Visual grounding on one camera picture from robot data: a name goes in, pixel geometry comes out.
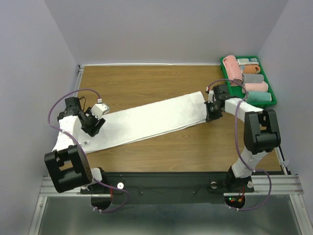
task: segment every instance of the black cable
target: black cable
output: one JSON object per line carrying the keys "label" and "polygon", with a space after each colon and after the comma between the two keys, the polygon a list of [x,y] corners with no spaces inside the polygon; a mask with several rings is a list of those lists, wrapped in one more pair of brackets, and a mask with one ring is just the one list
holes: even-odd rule
{"label": "black cable", "polygon": [[83,111],[85,110],[85,104],[86,104],[86,97],[82,96],[79,98],[79,100],[82,100],[82,99],[85,99],[85,102],[84,102],[84,107],[83,107]]}

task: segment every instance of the orange item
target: orange item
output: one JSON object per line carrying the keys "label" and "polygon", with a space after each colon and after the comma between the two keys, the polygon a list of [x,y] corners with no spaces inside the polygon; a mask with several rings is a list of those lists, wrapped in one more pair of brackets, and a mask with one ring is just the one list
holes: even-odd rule
{"label": "orange item", "polygon": [[259,74],[261,71],[258,65],[241,65],[240,68],[243,73]]}

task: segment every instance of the black bracket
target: black bracket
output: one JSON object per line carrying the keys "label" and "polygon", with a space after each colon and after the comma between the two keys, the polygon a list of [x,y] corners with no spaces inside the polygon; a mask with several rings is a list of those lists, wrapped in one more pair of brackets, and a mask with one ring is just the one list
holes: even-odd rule
{"label": "black bracket", "polygon": [[228,191],[238,191],[241,187],[247,186],[248,182],[252,182],[251,176],[246,178],[236,178],[233,172],[233,169],[230,167],[228,170],[228,173],[226,174],[226,188]]}
{"label": "black bracket", "polygon": [[223,110],[225,106],[225,100],[231,98],[237,98],[237,96],[230,95],[228,92],[228,88],[226,84],[217,85],[213,87],[214,98],[216,101],[208,102],[206,101],[204,104],[206,105],[206,122],[217,120],[223,117]]}
{"label": "black bracket", "polygon": [[70,97],[65,99],[66,108],[63,112],[60,112],[58,116],[58,121],[67,116],[78,116],[81,124],[82,130],[86,132],[91,137],[94,137],[99,133],[100,128],[105,123],[103,118],[97,119],[91,112],[91,107],[88,107],[85,112],[83,112],[79,98]]}
{"label": "black bracket", "polygon": [[263,151],[271,152],[280,145],[280,132],[274,110],[263,110],[261,114],[245,113],[244,142],[253,155]]}
{"label": "black bracket", "polygon": [[[70,160],[73,167],[61,170],[64,162]],[[77,145],[70,145],[59,152],[45,154],[45,165],[55,189],[61,193],[92,182],[90,166]]]}
{"label": "black bracket", "polygon": [[[106,185],[110,185],[105,171],[100,167],[99,169],[100,169],[101,176],[102,176],[101,182]],[[89,185],[87,189],[81,189],[80,193],[91,194],[91,200],[90,200],[91,205],[93,207],[97,207],[100,210],[105,210],[112,203],[112,197],[93,197],[92,196],[93,194],[110,194],[110,189],[107,187],[103,187],[100,184]]]}

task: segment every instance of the wooden tabletop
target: wooden tabletop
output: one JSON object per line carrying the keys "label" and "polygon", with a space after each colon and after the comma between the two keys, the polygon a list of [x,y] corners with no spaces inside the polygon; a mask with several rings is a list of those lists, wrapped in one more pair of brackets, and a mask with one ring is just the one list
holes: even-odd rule
{"label": "wooden tabletop", "polygon": [[[80,88],[97,90],[110,112],[116,112],[197,91],[207,99],[205,88],[222,77],[219,66],[88,66]],[[81,96],[86,107],[95,104],[92,92],[79,92]],[[241,150],[243,133],[239,121]],[[224,113],[209,123],[89,153],[88,159],[91,167],[107,172],[227,171],[238,159],[234,135],[234,116]],[[275,151],[258,167],[280,170]]]}

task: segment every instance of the rolled towel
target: rolled towel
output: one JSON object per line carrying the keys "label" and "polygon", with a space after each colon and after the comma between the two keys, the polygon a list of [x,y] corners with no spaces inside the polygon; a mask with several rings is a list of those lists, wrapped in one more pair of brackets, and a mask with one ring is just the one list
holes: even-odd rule
{"label": "rolled towel", "polygon": [[243,74],[244,83],[262,83],[264,82],[264,76],[262,74]]}
{"label": "rolled towel", "polygon": [[256,102],[271,102],[272,95],[268,92],[249,92],[248,99],[246,102],[248,104]]}
{"label": "rolled towel", "polygon": [[262,83],[245,83],[244,87],[248,92],[267,92],[268,84],[266,82]]}
{"label": "rolled towel", "polygon": [[242,58],[237,59],[239,65],[259,65],[259,60],[257,58]]}
{"label": "rolled towel", "polygon": [[258,65],[241,65],[240,68],[242,73],[259,74],[261,71]]}
{"label": "rolled towel", "polygon": [[[236,82],[243,82],[243,75],[241,69],[237,63],[236,57],[229,55],[223,59],[223,64],[226,68],[228,79],[235,80]],[[237,86],[235,83],[230,83],[231,86]]]}

